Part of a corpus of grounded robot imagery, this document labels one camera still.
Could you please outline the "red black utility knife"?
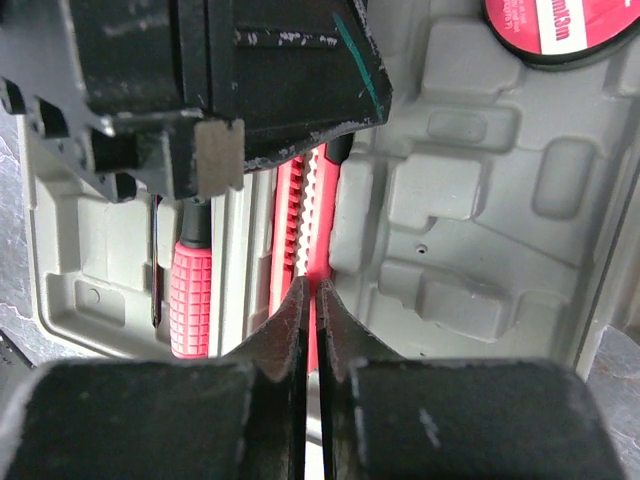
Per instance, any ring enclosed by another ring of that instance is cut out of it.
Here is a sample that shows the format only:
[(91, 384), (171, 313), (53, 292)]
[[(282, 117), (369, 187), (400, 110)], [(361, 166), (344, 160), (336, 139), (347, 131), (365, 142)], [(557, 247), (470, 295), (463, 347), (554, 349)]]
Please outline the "red black utility knife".
[(277, 169), (269, 312), (281, 306), (294, 278), (310, 289), (332, 276), (329, 246), (340, 177), (336, 141), (322, 144)]

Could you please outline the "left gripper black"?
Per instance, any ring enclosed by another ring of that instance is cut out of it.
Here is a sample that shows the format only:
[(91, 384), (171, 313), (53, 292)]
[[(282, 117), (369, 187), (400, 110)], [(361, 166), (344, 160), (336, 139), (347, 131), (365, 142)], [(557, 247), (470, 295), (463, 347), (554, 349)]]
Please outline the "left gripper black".
[(214, 95), (210, 1), (5, 1), (1, 103), (111, 202), (140, 185), (211, 198), (243, 186), (245, 129)]

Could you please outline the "grey plastic tool case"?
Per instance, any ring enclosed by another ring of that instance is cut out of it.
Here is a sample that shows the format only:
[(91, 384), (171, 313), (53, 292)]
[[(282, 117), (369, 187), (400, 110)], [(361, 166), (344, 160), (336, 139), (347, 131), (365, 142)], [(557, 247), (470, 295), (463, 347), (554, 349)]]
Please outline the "grey plastic tool case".
[[(371, 1), (389, 122), (339, 169), (329, 269), (409, 358), (544, 357), (587, 374), (592, 306), (639, 157), (639, 34), (571, 70), (506, 50), (480, 1)], [(170, 358), (151, 326), (149, 196), (112, 204), (19, 127), (36, 325), (88, 355)], [(210, 355), (277, 309), (276, 171), (212, 201)]]

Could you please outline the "short red handled screwdriver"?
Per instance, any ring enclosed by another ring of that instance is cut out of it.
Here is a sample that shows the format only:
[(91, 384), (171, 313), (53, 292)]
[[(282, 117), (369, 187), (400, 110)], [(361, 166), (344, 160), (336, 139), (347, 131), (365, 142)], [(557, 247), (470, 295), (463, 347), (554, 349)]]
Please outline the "short red handled screwdriver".
[(161, 283), (162, 274), (158, 264), (158, 207), (161, 197), (155, 194), (151, 195), (151, 320), (154, 328), (157, 328), (161, 322), (162, 300), (161, 300)]

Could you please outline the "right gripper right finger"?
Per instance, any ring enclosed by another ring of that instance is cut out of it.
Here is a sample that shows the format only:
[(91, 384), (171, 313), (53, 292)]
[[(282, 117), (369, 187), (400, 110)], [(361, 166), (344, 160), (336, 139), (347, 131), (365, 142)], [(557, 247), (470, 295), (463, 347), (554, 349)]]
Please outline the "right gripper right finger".
[(316, 290), (329, 479), (621, 479), (585, 382), (542, 359), (402, 357)]

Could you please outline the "long red handled screwdriver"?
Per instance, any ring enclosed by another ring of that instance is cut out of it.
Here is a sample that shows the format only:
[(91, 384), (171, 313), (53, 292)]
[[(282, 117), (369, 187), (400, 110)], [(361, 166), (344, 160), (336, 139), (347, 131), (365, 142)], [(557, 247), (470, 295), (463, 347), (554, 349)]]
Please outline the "long red handled screwdriver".
[(208, 356), (211, 286), (211, 202), (189, 199), (183, 205), (170, 276), (170, 344), (177, 358)]

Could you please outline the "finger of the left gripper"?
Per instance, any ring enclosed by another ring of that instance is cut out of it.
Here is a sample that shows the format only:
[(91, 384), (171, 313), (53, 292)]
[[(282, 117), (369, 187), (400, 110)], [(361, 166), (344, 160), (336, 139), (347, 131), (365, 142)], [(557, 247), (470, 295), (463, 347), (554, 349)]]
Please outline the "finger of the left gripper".
[(392, 86), (364, 1), (210, 1), (210, 110), (244, 123), (244, 170), (387, 122)]

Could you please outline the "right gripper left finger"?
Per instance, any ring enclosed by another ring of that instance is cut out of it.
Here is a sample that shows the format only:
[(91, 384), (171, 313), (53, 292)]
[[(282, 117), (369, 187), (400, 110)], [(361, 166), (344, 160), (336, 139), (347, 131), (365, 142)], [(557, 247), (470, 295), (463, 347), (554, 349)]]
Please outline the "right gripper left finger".
[(51, 362), (1, 417), (5, 479), (300, 479), (309, 283), (224, 356)]

